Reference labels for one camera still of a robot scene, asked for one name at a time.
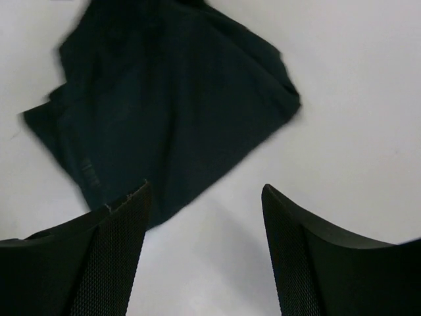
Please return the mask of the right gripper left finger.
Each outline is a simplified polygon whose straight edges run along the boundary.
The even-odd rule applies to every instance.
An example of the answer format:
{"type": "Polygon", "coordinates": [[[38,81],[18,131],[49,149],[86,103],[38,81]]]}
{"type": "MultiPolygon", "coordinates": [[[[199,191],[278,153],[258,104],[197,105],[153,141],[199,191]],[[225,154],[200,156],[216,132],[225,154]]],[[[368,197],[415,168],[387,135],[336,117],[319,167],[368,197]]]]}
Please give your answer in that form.
{"type": "Polygon", "coordinates": [[[148,182],[25,239],[1,242],[2,315],[125,315],[151,210],[148,182]]]}

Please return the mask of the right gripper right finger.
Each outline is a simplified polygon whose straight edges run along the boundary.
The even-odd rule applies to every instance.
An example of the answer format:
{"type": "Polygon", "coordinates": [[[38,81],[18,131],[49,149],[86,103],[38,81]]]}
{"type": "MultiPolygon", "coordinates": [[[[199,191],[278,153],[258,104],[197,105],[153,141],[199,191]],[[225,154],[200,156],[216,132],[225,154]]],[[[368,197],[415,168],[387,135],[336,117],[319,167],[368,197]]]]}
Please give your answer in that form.
{"type": "Polygon", "coordinates": [[[283,315],[419,315],[420,241],[336,226],[267,184],[264,226],[283,315]]]}

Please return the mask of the dark navy shorts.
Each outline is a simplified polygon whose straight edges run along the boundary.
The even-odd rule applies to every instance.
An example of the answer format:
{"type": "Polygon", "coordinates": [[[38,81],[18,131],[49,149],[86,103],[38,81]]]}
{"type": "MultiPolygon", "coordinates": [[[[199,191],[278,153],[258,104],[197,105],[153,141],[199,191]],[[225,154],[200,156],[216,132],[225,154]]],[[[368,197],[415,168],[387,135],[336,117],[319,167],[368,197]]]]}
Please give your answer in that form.
{"type": "Polygon", "coordinates": [[[58,53],[64,84],[25,123],[91,210],[150,182],[152,227],[301,106],[280,52],[204,1],[91,1],[58,53]]]}

